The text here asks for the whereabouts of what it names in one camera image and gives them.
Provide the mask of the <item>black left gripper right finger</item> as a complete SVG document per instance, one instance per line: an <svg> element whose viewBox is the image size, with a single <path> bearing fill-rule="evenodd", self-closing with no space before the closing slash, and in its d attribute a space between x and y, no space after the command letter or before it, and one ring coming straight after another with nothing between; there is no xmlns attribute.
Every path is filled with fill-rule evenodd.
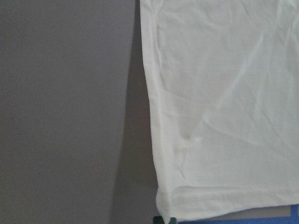
<svg viewBox="0 0 299 224"><path fill-rule="evenodd" d="M169 224L178 224L177 219L175 217L171 217Z"/></svg>

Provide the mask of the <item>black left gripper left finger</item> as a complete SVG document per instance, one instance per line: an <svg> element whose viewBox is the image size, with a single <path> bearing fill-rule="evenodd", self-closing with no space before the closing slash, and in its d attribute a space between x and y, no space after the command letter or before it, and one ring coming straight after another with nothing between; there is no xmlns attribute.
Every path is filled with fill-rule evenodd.
<svg viewBox="0 0 299 224"><path fill-rule="evenodd" d="M161 216L154 216L152 219L153 224L164 224L164 220Z"/></svg>

